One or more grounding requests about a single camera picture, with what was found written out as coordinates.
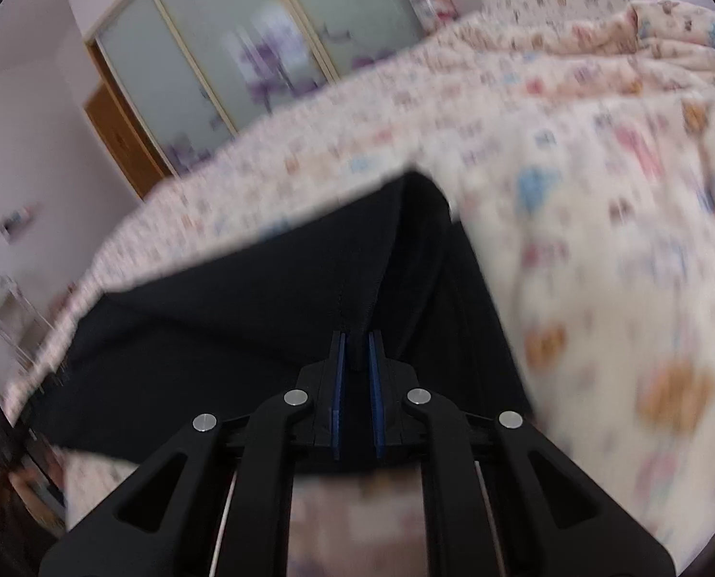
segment triangular cutout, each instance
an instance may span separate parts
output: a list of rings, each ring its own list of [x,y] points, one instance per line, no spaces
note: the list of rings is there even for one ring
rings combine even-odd
[[[558,529],[568,529],[593,518],[597,510],[590,497],[537,451],[528,454],[534,473],[545,493]]]
[[[155,533],[162,524],[187,457],[178,453],[156,472],[137,495],[120,508],[117,518],[144,532]]]

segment frosted glass door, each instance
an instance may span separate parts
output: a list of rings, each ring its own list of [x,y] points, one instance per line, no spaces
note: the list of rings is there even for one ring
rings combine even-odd
[[[132,0],[98,42],[141,118],[182,175],[231,138],[153,0]]]
[[[340,75],[423,37],[408,0],[299,0]]]
[[[280,0],[162,0],[235,126],[325,84]]]

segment silver screw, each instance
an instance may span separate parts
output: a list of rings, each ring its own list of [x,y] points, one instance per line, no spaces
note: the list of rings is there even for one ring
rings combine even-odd
[[[197,431],[210,431],[216,427],[216,423],[216,417],[212,414],[199,414],[194,417],[192,427],[194,427]]]
[[[518,412],[507,410],[499,414],[499,422],[507,429],[518,429],[523,425],[523,417]]]
[[[309,399],[309,397],[306,396],[306,392],[299,389],[288,391],[283,397],[283,400],[288,405],[304,405],[307,399]]]
[[[409,398],[411,403],[415,403],[416,405],[429,403],[429,400],[432,399],[432,395],[430,395],[429,391],[425,391],[424,389],[410,390],[406,397]]]

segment black fabric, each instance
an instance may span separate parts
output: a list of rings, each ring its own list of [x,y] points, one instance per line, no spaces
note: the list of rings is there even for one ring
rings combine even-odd
[[[348,334],[343,443],[372,446],[366,334],[467,412],[530,414],[463,229],[411,173],[243,251],[110,293],[78,325],[30,422],[62,447],[142,462],[191,418],[250,414]]]

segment bed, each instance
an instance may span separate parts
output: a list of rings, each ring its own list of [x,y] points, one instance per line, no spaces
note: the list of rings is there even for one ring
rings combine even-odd
[[[468,232],[543,431],[687,568],[715,532],[715,12],[617,6],[534,27],[475,13],[156,188],[10,385],[10,418],[105,291],[413,167]],[[132,470],[66,454],[69,525]]]

